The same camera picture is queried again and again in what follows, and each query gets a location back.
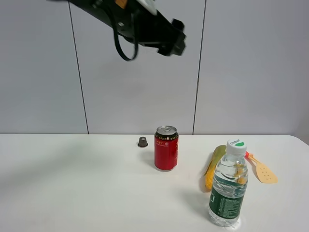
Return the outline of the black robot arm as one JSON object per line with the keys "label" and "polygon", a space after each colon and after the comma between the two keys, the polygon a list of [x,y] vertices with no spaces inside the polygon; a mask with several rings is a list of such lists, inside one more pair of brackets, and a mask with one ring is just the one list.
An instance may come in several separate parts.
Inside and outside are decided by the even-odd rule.
{"label": "black robot arm", "polygon": [[[113,29],[115,48],[122,59],[132,61],[139,46],[153,47],[163,56],[181,56],[185,50],[184,24],[169,22],[153,0],[73,0],[72,4]],[[134,54],[127,57],[119,37],[134,45]]]}

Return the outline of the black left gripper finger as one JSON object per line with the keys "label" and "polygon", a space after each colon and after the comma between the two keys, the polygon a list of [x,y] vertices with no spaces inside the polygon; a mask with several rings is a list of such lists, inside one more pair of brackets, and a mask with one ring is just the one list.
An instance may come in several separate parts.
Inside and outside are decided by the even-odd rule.
{"label": "black left gripper finger", "polygon": [[177,20],[177,19],[173,19],[172,20],[172,26],[175,29],[175,33],[176,35],[176,45],[177,46],[185,46],[185,39],[186,39],[186,35],[184,33],[184,29],[185,29],[185,25],[182,21]]}

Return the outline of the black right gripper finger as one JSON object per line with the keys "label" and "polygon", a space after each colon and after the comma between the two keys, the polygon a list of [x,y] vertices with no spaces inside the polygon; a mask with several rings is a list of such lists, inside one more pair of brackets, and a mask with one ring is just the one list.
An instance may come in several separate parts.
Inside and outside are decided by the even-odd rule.
{"label": "black right gripper finger", "polygon": [[181,56],[186,48],[184,43],[182,44],[166,44],[158,49],[158,53],[163,56],[177,55]]}

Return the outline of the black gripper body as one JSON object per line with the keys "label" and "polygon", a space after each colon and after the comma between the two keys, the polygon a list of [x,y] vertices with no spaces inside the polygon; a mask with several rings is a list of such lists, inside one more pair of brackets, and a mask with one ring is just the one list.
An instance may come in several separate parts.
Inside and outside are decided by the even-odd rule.
{"label": "black gripper body", "polygon": [[140,4],[128,4],[124,8],[113,5],[115,26],[114,42],[120,47],[118,36],[132,44],[161,48],[166,44],[176,44],[176,33],[172,21],[168,21],[159,11],[152,15]]}

